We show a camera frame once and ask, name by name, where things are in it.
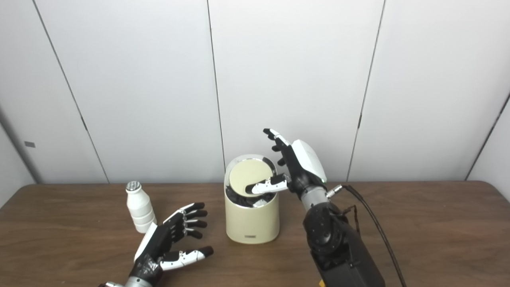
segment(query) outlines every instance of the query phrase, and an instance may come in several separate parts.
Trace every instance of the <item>robotic hand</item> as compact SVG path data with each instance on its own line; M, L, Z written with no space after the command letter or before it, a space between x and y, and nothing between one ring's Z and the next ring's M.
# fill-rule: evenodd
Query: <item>robotic hand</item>
M360 235L349 225L346 211L329 199L342 186L326 191L326 175L314 150L302 140L289 144L279 133L264 129L281 152L278 165L287 165L289 174L279 174L248 185L249 194L289 189L297 194L307 211L304 228L312 258L327 287L384 287L385 282Z
M135 264L125 287L155 287L164 271L184 267L213 254L211 246L196 250L170 251L172 244L185 236L202 238L202 233L192 227L207 227L206 222L195 219L207 215L207 211L203 210L204 206L203 203L186 205L170 215L163 224L151 224L135 254ZM113 282L101 284L99 287L103 286L123 287Z

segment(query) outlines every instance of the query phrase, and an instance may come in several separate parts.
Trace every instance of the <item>robotic finger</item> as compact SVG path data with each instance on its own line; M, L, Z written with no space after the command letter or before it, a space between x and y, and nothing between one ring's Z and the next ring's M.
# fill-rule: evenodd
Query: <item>robotic finger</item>
M277 131L273 129L264 129L263 131L265 134L267 134L267 137L270 140L274 140L276 142L276 149L281 149L282 147L287 147L290 145L289 142L286 141L284 137Z
M204 202L195 202L192 204L188 204L184 207L181 207L180 210L184 210L184 212L190 212L193 210L203 209L205 206L206 204Z
M203 237L202 233L196 231L195 229L191 229L191 228L186 228L185 234L187 236L191 236L191 237L194 237L196 239L202 239L202 237Z
M171 251L163 255L160 266L163 271L178 269L205 259L206 257L213 255L213 253L214 250L211 246L202 247L196 250Z
M289 181L290 178L288 175L279 174L256 184L247 185L245 191L247 194L254 195L281 192L288 189L287 184Z
M187 227L206 228L207 227L207 222L202 221L202 220L197 220L197 219L191 219L191 220L186 220L186 226Z
M207 216L207 211L199 209L199 210L193 210L190 212L185 213L186 220L193 219L195 217L205 217Z

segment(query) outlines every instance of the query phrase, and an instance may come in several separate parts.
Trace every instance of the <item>white bottle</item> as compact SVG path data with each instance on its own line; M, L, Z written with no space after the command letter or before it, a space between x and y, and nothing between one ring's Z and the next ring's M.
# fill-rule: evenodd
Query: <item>white bottle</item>
M138 181L131 181L126 185L127 208L140 233L146 233L152 222L156 223L156 216L150 203L149 196L143 191Z

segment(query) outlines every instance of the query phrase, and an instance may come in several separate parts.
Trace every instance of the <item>black cable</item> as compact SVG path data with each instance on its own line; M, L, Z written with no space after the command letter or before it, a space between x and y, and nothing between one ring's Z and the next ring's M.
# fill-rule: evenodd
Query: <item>black cable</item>
M360 233L360 222L358 221L358 208L356 205L347 207L342 213L345 215L351 211L351 209L354 208L354 222L356 223L356 232L361 235Z
M386 248L388 249L388 252L391 256L391 261L393 261L393 265L395 266L395 270L397 271L398 279L400 279L400 283L402 284L402 287L407 287L405 284L404 276L402 275L402 271L400 270L400 266L398 265L397 258L395 257L395 253L393 253L393 249L390 246L390 242L388 241L388 238L386 238L386 234L384 233L381 225L379 224L379 221L375 217L375 214L370 209L370 206L368 206L367 202L363 199L361 194L354 189L350 185L344 185L343 186L346 190L348 190L352 195L354 195L361 203L363 203L363 206L370 214L370 217L372 217L372 220L374 221L375 226L377 227L377 230L381 234L381 237L383 238L382 241L384 241L384 244L386 245Z

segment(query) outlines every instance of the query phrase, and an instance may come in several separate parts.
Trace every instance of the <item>trash can lid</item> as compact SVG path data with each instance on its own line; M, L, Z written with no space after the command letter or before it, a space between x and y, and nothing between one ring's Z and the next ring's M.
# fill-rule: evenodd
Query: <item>trash can lid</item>
M271 167L259 159L245 159L238 162L228 176L230 186L239 195L244 197L256 197L259 195L247 194L247 185L257 183L273 176Z

